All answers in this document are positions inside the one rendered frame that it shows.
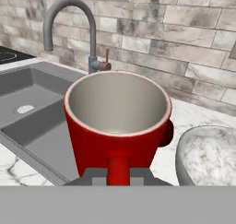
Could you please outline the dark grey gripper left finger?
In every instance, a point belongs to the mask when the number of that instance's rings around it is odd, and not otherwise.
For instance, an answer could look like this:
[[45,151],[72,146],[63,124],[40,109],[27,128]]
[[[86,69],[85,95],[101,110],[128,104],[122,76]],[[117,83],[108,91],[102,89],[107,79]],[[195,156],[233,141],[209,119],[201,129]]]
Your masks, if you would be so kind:
[[104,168],[87,168],[82,177],[65,183],[65,186],[105,186],[107,184],[107,170]]

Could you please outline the black hob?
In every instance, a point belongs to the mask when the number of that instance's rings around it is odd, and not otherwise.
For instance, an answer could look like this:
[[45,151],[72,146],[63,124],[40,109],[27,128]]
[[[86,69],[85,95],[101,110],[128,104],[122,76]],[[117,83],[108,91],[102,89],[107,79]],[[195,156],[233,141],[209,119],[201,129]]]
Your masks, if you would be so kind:
[[0,46],[0,65],[34,58],[34,55]]

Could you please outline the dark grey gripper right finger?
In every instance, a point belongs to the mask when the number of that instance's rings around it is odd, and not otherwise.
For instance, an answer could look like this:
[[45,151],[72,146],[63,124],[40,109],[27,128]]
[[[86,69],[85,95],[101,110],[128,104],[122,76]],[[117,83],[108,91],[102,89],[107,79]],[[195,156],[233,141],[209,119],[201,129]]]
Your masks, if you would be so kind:
[[131,168],[130,169],[130,184],[136,186],[171,186],[170,183],[156,178],[150,168]]

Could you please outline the grey sink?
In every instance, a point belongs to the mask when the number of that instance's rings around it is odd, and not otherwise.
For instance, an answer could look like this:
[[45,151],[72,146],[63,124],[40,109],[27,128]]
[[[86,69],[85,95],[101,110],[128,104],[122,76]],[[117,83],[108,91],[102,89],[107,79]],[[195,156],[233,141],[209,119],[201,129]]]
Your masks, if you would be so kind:
[[0,72],[0,143],[55,185],[78,178],[63,99],[83,76],[47,62]]

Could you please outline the marbled grey bowl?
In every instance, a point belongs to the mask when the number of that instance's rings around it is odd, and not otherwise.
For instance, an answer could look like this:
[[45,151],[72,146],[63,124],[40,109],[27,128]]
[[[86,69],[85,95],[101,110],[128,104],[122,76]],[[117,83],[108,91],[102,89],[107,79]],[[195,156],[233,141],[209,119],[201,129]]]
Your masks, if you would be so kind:
[[178,142],[175,169],[179,185],[236,186],[236,129],[201,125]]

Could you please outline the red mug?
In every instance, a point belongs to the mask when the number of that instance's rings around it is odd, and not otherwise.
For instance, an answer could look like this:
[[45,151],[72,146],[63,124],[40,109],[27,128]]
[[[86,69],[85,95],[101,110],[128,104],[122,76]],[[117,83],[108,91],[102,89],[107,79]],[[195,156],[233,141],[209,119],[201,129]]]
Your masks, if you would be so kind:
[[148,77],[103,71],[76,80],[64,96],[77,171],[105,169],[108,185],[128,185],[173,138],[169,94]]

